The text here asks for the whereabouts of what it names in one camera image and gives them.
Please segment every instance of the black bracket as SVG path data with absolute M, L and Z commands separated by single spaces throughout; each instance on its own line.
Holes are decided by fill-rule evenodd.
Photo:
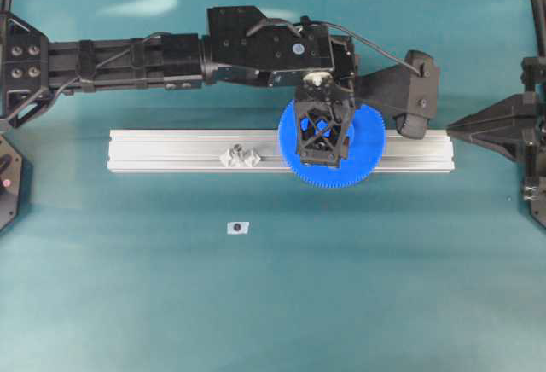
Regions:
M 0 230 L 17 216 L 22 166 L 21 155 L 0 136 Z

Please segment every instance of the metal plate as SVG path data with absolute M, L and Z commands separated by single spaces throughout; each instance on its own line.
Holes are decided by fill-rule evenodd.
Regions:
M 445 131 L 428 131 L 422 140 L 387 131 L 386 150 L 374 172 L 447 173 L 455 168 L 453 144 Z M 113 172 L 290 172 L 274 130 L 116 130 L 110 131 L 108 169 Z M 226 167 L 221 156 L 240 145 L 261 161 L 254 167 Z

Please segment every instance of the gear teeth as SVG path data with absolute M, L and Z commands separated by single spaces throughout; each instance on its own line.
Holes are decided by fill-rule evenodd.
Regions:
M 368 130 L 364 134 L 378 137 L 377 141 L 362 142 L 357 148 L 349 151 L 349 159 L 342 160 L 339 169 L 335 169 L 339 174 L 328 174 L 328 167 L 325 166 L 305 166 L 299 161 L 299 156 L 295 153 L 295 143 L 297 140 L 297 131 L 294 118 L 294 101 L 291 101 L 282 113 L 279 122 L 279 147 L 282 157 L 296 176 L 304 182 L 323 189 L 340 189 L 355 185 L 364 180 L 377 166 L 386 143 L 385 123 L 380 113 L 368 106 L 363 105 L 355 112 L 357 126 Z M 358 135 L 358 128 L 355 127 L 354 135 Z

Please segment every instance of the black cable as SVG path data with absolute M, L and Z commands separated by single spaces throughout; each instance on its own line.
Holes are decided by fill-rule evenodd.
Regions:
M 142 43 L 145 44 L 146 42 L 148 42 L 150 39 L 154 39 L 154 38 L 158 38 L 158 37 L 161 37 L 163 35 L 169 35 L 169 32 L 154 32 L 154 33 L 151 33 L 150 35 L 148 35 L 147 37 L 145 37 L 145 39 L 142 40 Z M 110 62 L 113 62 L 113 61 L 116 61 L 118 60 L 119 58 L 129 54 L 131 52 L 131 49 L 135 46 L 135 44 L 131 44 L 129 45 L 128 48 L 125 48 L 123 50 L 121 50 L 120 52 L 118 52 L 117 54 L 114 54 L 112 56 L 110 56 L 109 58 L 105 59 L 104 61 L 102 62 L 99 62 L 96 66 L 95 66 L 95 69 L 100 69 L 102 67 L 105 67 L 108 63 Z M 53 96 L 53 99 L 49 105 L 49 107 L 51 107 L 51 105 L 53 105 L 55 103 L 55 101 L 59 98 L 59 96 L 61 95 L 61 93 L 68 87 L 70 86 L 71 84 L 74 84 L 76 82 L 78 82 L 81 78 L 79 76 L 76 76 L 74 78 L 71 78 L 69 80 L 67 80 L 64 84 L 62 84 L 61 86 L 59 86 L 59 88 L 57 89 L 57 91 L 55 92 L 54 96 Z
M 386 58 L 390 59 L 391 61 L 397 62 L 397 64 L 402 65 L 403 67 L 407 68 L 408 70 L 413 72 L 415 75 L 417 75 L 419 77 L 421 76 L 421 72 L 416 67 L 410 65 L 408 62 L 406 62 L 406 61 L 404 61 L 404 60 L 402 60 L 400 58 L 397 58 L 396 56 L 394 56 L 392 54 L 389 54 L 384 49 L 382 49 L 379 45 L 374 44 L 373 42 L 369 41 L 368 39 L 361 37 L 357 33 L 345 28 L 344 26 L 333 24 L 331 22 L 325 22 L 323 20 L 311 20 L 309 22 L 306 22 L 305 24 L 300 22 L 300 23 L 297 23 L 297 24 L 294 24 L 294 25 L 295 26 L 302 26 L 302 25 L 308 25 L 308 24 L 311 24 L 311 25 L 325 25 L 325 26 L 328 26 L 330 28 L 342 31 L 342 32 L 344 32 L 344 33 L 346 33 L 348 35 L 351 35 L 358 42 L 369 46 L 371 49 L 373 49 L 374 51 L 378 52 L 379 54 L 385 56 Z

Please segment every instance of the small metal part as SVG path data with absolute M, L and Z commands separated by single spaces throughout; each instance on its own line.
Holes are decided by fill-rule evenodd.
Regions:
M 36 78 L 40 76 L 40 69 L 38 67 L 30 67 L 28 69 L 28 76 L 31 78 Z
M 224 167 L 247 167 L 252 168 L 258 165 L 262 160 L 259 154 L 251 148 L 248 151 L 245 151 L 240 144 L 233 145 L 232 148 L 229 148 L 224 153 L 220 155 L 220 161 Z
M 294 44 L 292 46 L 292 51 L 296 55 L 301 55 L 301 54 L 303 54 L 305 52 L 305 46 L 302 45 L 302 44 Z
M 23 71 L 21 71 L 18 67 L 11 71 L 12 78 L 19 79 L 21 76 L 23 76 Z
M 250 223 L 248 221 L 234 221 L 228 223 L 228 235 L 248 234 Z
M 14 46 L 11 49 L 11 55 L 13 56 L 21 56 L 23 55 L 23 49 L 20 46 Z
M 324 71 L 309 72 L 304 76 L 304 83 L 319 87 L 332 81 L 332 74 Z
M 31 45 L 28 47 L 28 53 L 32 56 L 36 56 L 40 54 L 40 48 L 37 45 Z

